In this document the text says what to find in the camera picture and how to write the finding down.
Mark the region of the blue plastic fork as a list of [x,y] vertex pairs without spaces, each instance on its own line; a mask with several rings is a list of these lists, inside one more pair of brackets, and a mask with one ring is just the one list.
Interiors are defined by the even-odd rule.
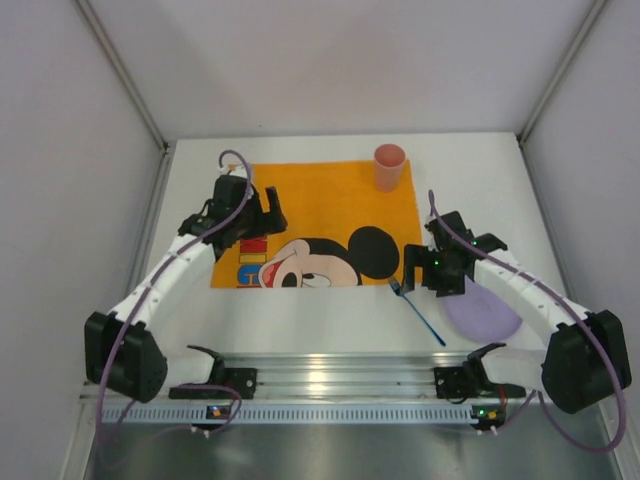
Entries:
[[418,310],[418,308],[414,305],[414,303],[406,296],[397,279],[395,277],[390,277],[388,279],[388,284],[392,289],[392,291],[394,292],[394,294],[399,298],[401,298],[410,307],[413,313],[419,318],[419,320],[429,330],[429,332],[435,338],[438,344],[442,347],[446,347],[447,344],[444,341],[444,339],[437,333],[437,331],[432,327],[432,325],[429,323],[426,317]]

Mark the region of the lilac plastic plate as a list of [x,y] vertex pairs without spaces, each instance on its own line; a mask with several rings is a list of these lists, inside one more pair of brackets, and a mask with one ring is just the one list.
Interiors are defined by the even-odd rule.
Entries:
[[496,294],[465,279],[465,292],[441,298],[446,314],[459,334],[477,343],[508,339],[523,324],[521,317]]

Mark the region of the orange Mickey Mouse cloth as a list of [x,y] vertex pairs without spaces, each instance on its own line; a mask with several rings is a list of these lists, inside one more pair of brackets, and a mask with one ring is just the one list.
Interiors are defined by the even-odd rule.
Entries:
[[376,188],[372,161],[256,165],[252,175],[259,193],[276,189],[287,227],[229,248],[214,288],[381,284],[401,274],[405,246],[423,242],[409,163],[389,192]]

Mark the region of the pink plastic cup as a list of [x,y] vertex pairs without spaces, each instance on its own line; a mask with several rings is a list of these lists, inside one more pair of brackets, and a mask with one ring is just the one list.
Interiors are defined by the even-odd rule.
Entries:
[[405,151],[395,144],[383,144],[376,148],[373,161],[376,188],[382,192],[392,191],[404,169]]

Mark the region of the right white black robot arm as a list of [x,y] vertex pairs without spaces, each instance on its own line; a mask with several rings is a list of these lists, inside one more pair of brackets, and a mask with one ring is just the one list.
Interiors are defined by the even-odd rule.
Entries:
[[474,376],[487,384],[511,384],[545,394],[575,414],[632,382],[624,330],[608,310],[592,312],[560,295],[515,259],[506,243],[476,236],[459,212],[426,224],[433,246],[404,248],[401,290],[421,286],[439,297],[459,296],[473,282],[494,294],[537,335],[537,350],[491,343],[468,355]]

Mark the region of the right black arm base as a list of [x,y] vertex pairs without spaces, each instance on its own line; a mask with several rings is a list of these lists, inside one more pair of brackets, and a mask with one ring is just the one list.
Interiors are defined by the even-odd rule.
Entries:
[[482,374],[464,366],[435,367],[433,369],[438,399],[462,401],[469,399],[525,398],[526,390],[512,384],[495,384]]

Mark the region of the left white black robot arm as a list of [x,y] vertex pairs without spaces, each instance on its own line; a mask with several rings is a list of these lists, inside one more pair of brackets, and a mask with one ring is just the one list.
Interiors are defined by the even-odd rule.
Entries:
[[108,313],[93,313],[84,325],[87,379],[131,400],[148,403],[164,388],[216,385],[224,376],[224,358],[189,345],[169,354],[156,334],[165,326],[189,288],[214,268],[224,252],[241,240],[282,233],[287,220],[275,188],[267,204],[247,173],[221,175],[212,198],[178,229],[168,251],[147,277]]

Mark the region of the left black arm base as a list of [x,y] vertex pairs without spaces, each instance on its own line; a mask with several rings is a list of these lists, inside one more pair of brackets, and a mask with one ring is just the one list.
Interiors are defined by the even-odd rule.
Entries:
[[172,400],[223,400],[233,399],[235,393],[242,400],[251,400],[257,387],[256,368],[226,367],[223,373],[214,375],[205,384],[188,384],[169,390]]

